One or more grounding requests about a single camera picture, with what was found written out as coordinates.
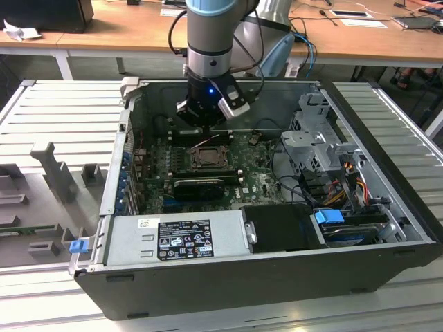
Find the motherboard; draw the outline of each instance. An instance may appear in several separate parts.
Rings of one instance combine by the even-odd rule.
[[[285,203],[270,162],[270,140],[256,131],[207,138],[154,138],[136,150],[144,214],[238,210]]]

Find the open computer chassis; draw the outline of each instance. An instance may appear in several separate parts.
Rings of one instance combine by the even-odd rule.
[[[269,80],[246,117],[201,134],[175,116],[185,80],[126,86],[76,282],[125,320],[372,292],[439,257],[442,226],[343,96],[355,91]]]

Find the power supply label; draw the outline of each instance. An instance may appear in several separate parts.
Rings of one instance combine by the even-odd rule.
[[[159,223],[157,258],[161,261],[214,256],[209,220]]]

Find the floor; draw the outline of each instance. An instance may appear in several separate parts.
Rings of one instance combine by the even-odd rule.
[[[181,58],[171,62],[162,59],[125,59],[127,75],[136,75],[143,78],[167,78],[182,76]],[[76,80],[121,80],[123,75],[117,71],[116,59],[75,57],[70,59],[73,76]],[[311,78],[329,79],[335,82],[348,82],[353,66],[316,65],[310,75]],[[418,121],[422,111],[436,96],[432,89],[423,96],[424,81],[417,75],[413,76],[408,91],[402,91],[389,83],[394,74],[393,68],[388,68],[380,79],[380,86],[384,91],[408,114],[414,121]],[[52,57],[7,55],[0,61],[0,107],[8,101],[22,79],[61,80],[57,62]],[[443,145],[443,133],[435,139],[438,145]]]

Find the cpu socket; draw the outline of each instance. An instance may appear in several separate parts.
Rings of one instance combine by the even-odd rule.
[[[192,169],[217,169],[228,167],[225,147],[195,147],[190,150]]]

